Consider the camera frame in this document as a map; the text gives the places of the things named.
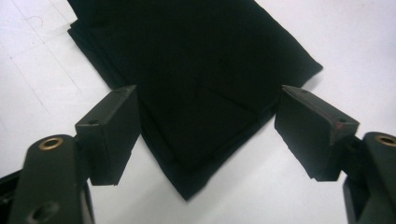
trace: folded black fabric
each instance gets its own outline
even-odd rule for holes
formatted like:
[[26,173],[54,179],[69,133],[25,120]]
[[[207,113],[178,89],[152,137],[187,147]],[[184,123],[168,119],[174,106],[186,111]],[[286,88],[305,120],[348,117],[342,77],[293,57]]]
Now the folded black fabric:
[[142,135],[188,200],[322,67],[251,0],[69,0],[69,34],[113,89],[137,85]]

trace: black cloth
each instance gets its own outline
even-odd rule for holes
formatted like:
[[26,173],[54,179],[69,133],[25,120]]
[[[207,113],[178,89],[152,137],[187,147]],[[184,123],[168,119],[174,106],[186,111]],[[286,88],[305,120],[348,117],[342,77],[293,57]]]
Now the black cloth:
[[142,135],[188,200],[322,67],[251,0],[68,0],[69,34],[113,89],[137,85]]

